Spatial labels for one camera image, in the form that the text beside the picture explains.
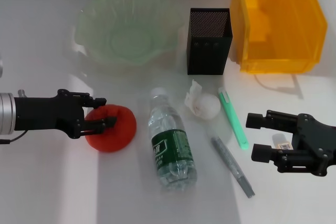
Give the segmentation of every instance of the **green highlighter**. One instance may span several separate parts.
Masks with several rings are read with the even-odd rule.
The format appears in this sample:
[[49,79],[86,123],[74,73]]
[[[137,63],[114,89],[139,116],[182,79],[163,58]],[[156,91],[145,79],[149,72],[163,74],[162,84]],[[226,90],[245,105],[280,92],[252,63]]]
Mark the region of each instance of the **green highlighter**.
[[236,135],[240,148],[243,150],[247,150],[248,141],[243,131],[243,128],[241,127],[242,125],[239,122],[235,109],[232,106],[228,93],[223,88],[219,88],[218,94],[219,94],[220,102],[222,103],[224,107],[227,118],[229,118],[233,132]]

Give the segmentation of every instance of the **plastic bottle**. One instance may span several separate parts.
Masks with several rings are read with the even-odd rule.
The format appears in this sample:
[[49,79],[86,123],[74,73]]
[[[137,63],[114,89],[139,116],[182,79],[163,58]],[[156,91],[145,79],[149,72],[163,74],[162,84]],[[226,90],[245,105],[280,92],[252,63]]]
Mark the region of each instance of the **plastic bottle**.
[[163,88],[151,92],[149,135],[158,176],[167,189],[185,189],[197,180],[193,156],[177,111]]

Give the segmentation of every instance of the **black mesh container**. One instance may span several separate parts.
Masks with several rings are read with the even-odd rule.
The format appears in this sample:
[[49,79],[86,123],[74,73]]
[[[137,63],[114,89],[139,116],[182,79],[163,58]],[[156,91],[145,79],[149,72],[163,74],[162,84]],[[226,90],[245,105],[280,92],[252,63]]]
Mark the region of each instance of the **black mesh container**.
[[222,75],[232,41],[228,8],[191,8],[188,74]]

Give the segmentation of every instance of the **yellow storage box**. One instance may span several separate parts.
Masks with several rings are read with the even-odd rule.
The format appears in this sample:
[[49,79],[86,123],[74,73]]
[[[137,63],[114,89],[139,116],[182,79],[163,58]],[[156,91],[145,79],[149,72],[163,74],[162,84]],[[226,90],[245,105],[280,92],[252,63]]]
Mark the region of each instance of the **yellow storage box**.
[[327,21],[317,0],[232,0],[240,70],[303,73],[320,61]]

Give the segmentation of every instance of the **white table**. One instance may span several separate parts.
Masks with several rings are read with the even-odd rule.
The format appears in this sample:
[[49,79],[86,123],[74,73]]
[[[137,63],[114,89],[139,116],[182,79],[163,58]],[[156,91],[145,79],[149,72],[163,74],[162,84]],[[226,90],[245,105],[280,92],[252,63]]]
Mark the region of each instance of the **white table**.
[[[90,92],[108,103],[129,107],[138,131],[125,149],[100,154],[84,138],[65,133],[28,132],[0,146],[1,223],[48,224],[270,224],[334,223],[336,170],[320,178],[311,174],[280,174],[272,164],[255,163],[254,143],[273,145],[290,134],[245,129],[250,149],[242,151],[223,114],[213,122],[236,157],[256,196],[248,199],[214,153],[202,121],[184,108],[192,79],[215,93],[224,84],[238,117],[267,109],[309,113],[336,125],[336,0],[320,0],[329,22],[322,60],[302,75],[259,75],[239,72],[227,61],[224,79],[186,74],[186,34],[177,59],[166,58],[128,76],[109,77],[81,69],[69,58],[69,34],[77,15],[90,0],[0,0],[0,54],[4,74],[1,92],[25,89],[29,97],[52,97],[57,89]],[[230,0],[175,0],[188,23],[191,7],[228,7]],[[196,187],[182,194],[160,190],[148,137],[148,93],[165,86],[185,123],[198,171]]]

